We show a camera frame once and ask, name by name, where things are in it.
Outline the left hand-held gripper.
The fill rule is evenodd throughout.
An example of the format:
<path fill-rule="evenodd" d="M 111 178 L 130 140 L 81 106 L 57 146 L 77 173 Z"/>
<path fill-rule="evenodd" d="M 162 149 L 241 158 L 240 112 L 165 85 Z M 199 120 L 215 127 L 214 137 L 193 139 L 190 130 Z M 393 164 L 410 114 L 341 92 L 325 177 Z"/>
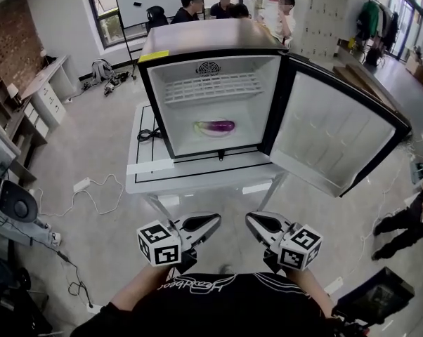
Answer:
<path fill-rule="evenodd" d="M 179 218 L 178 227 L 166 220 L 149 223 L 136 231 L 140 252 L 153 267 L 174 267 L 185 273 L 197 263 L 195 247 L 207 240 L 221 225 L 218 213 L 204 211 Z"/>

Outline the black mini fridge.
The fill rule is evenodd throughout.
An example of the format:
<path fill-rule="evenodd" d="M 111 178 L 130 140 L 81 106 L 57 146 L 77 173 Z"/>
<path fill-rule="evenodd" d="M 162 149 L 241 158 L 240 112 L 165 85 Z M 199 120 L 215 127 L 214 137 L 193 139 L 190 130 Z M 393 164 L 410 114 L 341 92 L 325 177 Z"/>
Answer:
<path fill-rule="evenodd" d="M 254 147 L 333 197 L 411 130 L 400 112 L 248 18 L 155 27 L 138 69 L 171 157 Z"/>

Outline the person's left forearm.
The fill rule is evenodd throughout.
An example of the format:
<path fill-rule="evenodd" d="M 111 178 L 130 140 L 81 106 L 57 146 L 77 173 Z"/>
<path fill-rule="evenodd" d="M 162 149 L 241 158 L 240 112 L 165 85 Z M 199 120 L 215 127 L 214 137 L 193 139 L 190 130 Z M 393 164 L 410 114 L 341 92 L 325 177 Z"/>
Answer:
<path fill-rule="evenodd" d="M 165 283 L 170 270 L 169 265 L 158 267 L 146 265 L 125 287 L 115 294 L 111 303 L 119 310 L 132 311 L 142 298 Z"/>

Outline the white metal table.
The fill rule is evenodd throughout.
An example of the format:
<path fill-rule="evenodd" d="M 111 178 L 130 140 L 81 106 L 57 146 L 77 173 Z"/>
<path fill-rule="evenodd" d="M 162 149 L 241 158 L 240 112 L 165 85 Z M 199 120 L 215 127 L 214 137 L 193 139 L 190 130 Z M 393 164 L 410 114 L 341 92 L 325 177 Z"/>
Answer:
<path fill-rule="evenodd" d="M 156 126 L 150 103 L 137 105 L 131 131 L 125 189 L 129 194 L 141 195 L 166 217 L 170 213 L 161 203 L 161 195 L 197 192 L 214 187 L 253 185 L 269 180 L 271 185 L 258 207 L 262 210 L 287 177 L 285 170 L 271 163 L 255 147 L 226 152 L 222 160 L 216 152 L 171 159 L 162 139 L 150 138 L 145 142 L 137 140 L 139 132 Z"/>

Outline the wooden platform step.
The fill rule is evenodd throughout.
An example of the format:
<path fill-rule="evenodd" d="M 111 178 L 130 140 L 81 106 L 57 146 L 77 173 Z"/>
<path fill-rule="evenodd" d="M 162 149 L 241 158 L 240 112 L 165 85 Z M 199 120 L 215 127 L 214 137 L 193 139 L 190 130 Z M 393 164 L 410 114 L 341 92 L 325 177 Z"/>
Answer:
<path fill-rule="evenodd" d="M 361 68 L 354 64 L 346 64 L 343 67 L 334 66 L 332 71 L 345 82 L 357 86 L 360 90 L 369 93 L 393 111 L 397 111 L 391 99 L 374 82 L 374 80 Z"/>

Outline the grey fabric cover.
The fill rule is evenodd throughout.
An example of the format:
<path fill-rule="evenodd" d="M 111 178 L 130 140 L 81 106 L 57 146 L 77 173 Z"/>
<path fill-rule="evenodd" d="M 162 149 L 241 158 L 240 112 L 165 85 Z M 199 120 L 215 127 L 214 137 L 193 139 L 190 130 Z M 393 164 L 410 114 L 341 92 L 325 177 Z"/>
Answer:
<path fill-rule="evenodd" d="M 50 230 L 33 222 L 18 222 L 6 217 L 2 212 L 0 212 L 0 235 L 24 246 L 31 246 L 37 242 L 51 245 Z"/>

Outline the white drawer desk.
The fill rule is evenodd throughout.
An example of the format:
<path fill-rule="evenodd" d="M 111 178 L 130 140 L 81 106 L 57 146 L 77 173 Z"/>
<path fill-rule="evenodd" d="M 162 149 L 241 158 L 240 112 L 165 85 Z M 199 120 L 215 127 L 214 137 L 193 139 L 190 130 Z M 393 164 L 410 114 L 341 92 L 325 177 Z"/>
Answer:
<path fill-rule="evenodd" d="M 59 126 L 66 114 L 64 102 L 80 92 L 80 81 L 69 55 L 42 69 L 22 93 L 50 128 Z"/>

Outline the black bag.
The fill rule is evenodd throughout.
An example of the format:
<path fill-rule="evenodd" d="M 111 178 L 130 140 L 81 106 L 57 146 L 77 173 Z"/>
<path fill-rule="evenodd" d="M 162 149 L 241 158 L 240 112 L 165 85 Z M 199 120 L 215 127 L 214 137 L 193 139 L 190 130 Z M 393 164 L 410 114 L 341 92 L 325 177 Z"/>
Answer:
<path fill-rule="evenodd" d="M 379 59 L 382 57 L 382 52 L 378 48 L 372 47 L 365 56 L 365 64 L 376 67 L 379 64 Z"/>

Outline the black office chair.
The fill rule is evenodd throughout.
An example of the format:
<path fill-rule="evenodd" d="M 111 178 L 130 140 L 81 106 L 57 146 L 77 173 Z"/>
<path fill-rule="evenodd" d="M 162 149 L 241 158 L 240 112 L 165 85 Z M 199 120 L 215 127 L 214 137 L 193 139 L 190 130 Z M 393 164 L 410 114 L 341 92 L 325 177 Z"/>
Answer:
<path fill-rule="evenodd" d="M 147 9 L 148 21 L 145 24 L 147 33 L 154 27 L 168 25 L 169 22 L 164 14 L 164 9 L 161 6 L 152 6 Z"/>

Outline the grey cubby cabinet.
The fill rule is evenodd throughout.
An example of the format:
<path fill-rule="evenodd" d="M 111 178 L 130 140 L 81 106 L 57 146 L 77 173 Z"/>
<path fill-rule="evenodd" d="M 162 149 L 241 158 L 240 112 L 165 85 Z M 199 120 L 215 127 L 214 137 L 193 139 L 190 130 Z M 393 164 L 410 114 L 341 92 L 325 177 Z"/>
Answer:
<path fill-rule="evenodd" d="M 30 172 L 35 151 L 47 143 L 49 127 L 27 98 L 11 97 L 0 79 L 0 177 L 13 177 L 21 186 L 37 178 Z"/>

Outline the black metal chair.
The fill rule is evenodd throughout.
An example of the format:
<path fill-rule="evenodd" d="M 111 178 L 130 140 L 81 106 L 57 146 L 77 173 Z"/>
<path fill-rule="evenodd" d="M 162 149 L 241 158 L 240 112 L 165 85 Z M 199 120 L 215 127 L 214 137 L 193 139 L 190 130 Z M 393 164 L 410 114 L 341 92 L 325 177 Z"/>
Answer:
<path fill-rule="evenodd" d="M 0 245 L 0 337 L 51 334 L 43 314 L 47 302 L 47 293 L 33 290 L 29 272 L 16 265 L 14 244 L 6 240 Z"/>

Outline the grey locker cabinet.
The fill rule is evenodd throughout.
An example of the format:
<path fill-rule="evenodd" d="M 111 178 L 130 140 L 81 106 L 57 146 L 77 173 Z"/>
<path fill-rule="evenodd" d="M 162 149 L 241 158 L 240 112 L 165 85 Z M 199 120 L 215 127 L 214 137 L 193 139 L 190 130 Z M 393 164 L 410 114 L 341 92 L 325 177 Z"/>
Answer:
<path fill-rule="evenodd" d="M 330 60 L 337 50 L 348 0 L 307 0 L 299 51 L 310 60 Z"/>

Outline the black coat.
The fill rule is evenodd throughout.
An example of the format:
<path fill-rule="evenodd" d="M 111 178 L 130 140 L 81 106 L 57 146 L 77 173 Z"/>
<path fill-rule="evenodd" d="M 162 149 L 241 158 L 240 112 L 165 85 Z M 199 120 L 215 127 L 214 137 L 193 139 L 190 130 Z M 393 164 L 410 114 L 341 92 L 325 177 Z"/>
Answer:
<path fill-rule="evenodd" d="M 396 35 L 398 33 L 398 19 L 398 13 L 394 12 L 388 31 L 386 33 L 386 36 L 384 37 L 384 47 L 387 51 L 390 51 L 391 47 L 396 42 Z"/>

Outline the metal clothes rack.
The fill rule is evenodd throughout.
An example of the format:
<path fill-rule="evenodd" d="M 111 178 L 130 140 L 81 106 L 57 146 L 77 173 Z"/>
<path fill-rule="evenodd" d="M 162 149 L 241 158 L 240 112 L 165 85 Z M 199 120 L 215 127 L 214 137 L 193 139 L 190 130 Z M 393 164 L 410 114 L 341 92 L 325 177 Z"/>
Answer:
<path fill-rule="evenodd" d="M 377 32 L 376 32 L 376 35 L 374 37 L 370 37 L 369 39 L 375 39 L 376 37 L 379 37 L 380 42 L 382 43 L 382 45 L 384 47 L 384 37 L 386 36 L 389 25 L 391 23 L 393 12 L 388 7 L 379 3 L 377 0 L 369 0 L 369 1 L 375 2 L 378 5 L 378 9 L 379 9 L 379 13 L 378 13 L 379 20 L 378 20 L 378 25 L 377 25 Z"/>

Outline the glass door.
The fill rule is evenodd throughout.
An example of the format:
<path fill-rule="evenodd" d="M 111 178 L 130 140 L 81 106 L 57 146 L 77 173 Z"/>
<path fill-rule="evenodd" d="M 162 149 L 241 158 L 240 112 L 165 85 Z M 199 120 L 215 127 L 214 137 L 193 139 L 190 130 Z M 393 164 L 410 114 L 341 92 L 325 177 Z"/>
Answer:
<path fill-rule="evenodd" d="M 405 62 L 417 42 L 423 21 L 423 0 L 390 0 L 389 7 L 398 14 L 398 32 L 391 53 Z"/>

